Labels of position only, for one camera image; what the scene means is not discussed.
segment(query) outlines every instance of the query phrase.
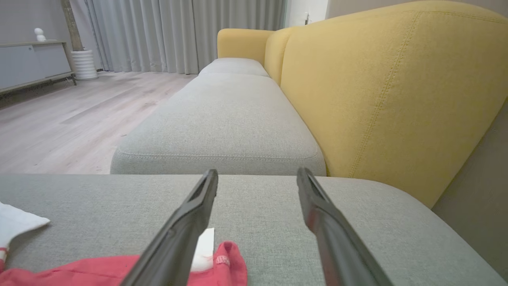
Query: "gray sofa cushion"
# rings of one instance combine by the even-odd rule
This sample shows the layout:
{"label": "gray sofa cushion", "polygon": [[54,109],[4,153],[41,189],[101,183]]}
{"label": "gray sofa cushion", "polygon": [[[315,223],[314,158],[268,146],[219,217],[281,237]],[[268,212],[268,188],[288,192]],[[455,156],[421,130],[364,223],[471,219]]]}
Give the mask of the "gray sofa cushion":
{"label": "gray sofa cushion", "polygon": [[[51,219],[16,238],[7,267],[140,254],[199,175],[1,175],[0,199]],[[448,225],[385,184],[318,178],[395,285],[506,285]],[[292,176],[219,176],[215,247],[239,246],[250,285],[323,285],[317,243]]]}
{"label": "gray sofa cushion", "polygon": [[241,58],[216,59],[202,69],[199,74],[207,73],[236,73],[270,77],[258,61]]}
{"label": "gray sofa cushion", "polygon": [[321,150],[269,77],[203,74],[123,139],[112,174],[325,176]]}

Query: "white sculpture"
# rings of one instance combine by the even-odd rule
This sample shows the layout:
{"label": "white sculpture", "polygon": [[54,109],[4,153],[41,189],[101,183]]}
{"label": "white sculpture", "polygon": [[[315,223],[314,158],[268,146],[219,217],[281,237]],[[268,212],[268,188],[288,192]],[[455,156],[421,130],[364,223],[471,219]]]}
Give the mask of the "white sculpture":
{"label": "white sculpture", "polygon": [[37,35],[38,42],[46,41],[46,37],[44,37],[44,31],[41,28],[35,28],[34,33]]}

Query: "laminate flooring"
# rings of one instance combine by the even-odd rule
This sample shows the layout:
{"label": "laminate flooring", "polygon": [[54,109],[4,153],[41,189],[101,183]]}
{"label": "laminate flooring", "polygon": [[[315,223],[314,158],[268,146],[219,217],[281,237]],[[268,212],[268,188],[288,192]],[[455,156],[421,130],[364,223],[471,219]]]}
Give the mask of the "laminate flooring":
{"label": "laminate flooring", "polygon": [[194,77],[100,72],[26,91],[0,110],[0,173],[109,174],[122,138]]}

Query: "ribbed white planter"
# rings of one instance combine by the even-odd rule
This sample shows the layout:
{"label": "ribbed white planter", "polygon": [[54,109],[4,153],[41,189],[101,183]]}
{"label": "ribbed white planter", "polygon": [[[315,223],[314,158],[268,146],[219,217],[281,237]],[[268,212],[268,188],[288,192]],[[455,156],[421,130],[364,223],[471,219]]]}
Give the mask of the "ribbed white planter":
{"label": "ribbed white planter", "polygon": [[89,80],[99,77],[93,63],[93,52],[91,50],[71,51],[71,55],[76,65],[77,80]]}

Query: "yellow fabric upholstery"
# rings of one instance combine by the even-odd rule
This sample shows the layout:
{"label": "yellow fabric upholstery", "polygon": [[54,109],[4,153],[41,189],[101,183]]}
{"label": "yellow fabric upholstery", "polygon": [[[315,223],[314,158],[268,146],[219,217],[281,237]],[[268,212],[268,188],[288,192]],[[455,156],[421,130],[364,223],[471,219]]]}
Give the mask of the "yellow fabric upholstery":
{"label": "yellow fabric upholstery", "polygon": [[217,57],[246,58],[265,64],[266,40],[274,31],[222,29],[217,34]]}
{"label": "yellow fabric upholstery", "polygon": [[328,174],[383,182],[432,207],[508,94],[508,19],[420,1],[292,31],[280,87]]}
{"label": "yellow fabric upholstery", "polygon": [[282,60],[284,59],[285,46],[294,29],[296,27],[278,30],[266,41],[265,70],[278,85],[280,85],[280,77],[282,75]]}

